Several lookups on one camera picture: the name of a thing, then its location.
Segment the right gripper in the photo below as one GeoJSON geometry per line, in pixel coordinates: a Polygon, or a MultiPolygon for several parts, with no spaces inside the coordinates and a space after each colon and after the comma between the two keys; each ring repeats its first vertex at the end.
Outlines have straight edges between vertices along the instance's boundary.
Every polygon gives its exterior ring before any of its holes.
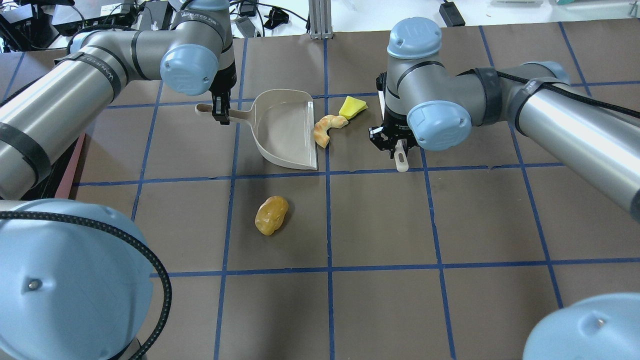
{"type": "Polygon", "coordinates": [[[408,152],[417,147],[418,142],[405,117],[388,117],[382,125],[368,128],[371,143],[380,151],[395,153],[398,141],[403,142],[403,151],[408,152]]]}

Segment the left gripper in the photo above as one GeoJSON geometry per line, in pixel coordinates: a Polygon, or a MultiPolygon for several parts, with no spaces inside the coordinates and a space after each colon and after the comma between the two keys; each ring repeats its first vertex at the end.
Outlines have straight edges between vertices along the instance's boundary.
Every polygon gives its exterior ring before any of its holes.
{"type": "Polygon", "coordinates": [[[219,69],[210,86],[212,98],[211,114],[220,125],[230,125],[230,100],[231,91],[237,84],[236,63],[231,63],[223,69],[219,69]]]}

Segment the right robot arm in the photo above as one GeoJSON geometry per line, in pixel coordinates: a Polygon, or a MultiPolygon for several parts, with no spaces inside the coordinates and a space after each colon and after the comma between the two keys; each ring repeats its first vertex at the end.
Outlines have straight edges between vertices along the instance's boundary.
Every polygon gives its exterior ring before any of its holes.
{"type": "MultiPolygon", "coordinates": [[[[639,113],[570,89],[553,61],[448,75],[442,29],[431,19],[396,23],[387,70],[376,86],[382,125],[370,141],[392,159],[413,147],[445,151],[474,126],[508,122],[639,219],[639,113]]],[[[614,292],[577,301],[544,317],[528,336],[524,360],[637,360],[639,294],[614,292]]]]}

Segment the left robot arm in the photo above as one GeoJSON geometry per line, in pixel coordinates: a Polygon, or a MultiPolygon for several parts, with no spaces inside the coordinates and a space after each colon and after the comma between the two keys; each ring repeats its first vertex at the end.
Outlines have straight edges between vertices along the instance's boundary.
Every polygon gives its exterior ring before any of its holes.
{"type": "Polygon", "coordinates": [[[210,91],[226,121],[236,83],[228,0],[186,0],[169,30],[90,32],[1,107],[1,349],[16,360],[144,360],[172,287],[130,217],[69,199],[23,202],[134,80],[210,91]]]}

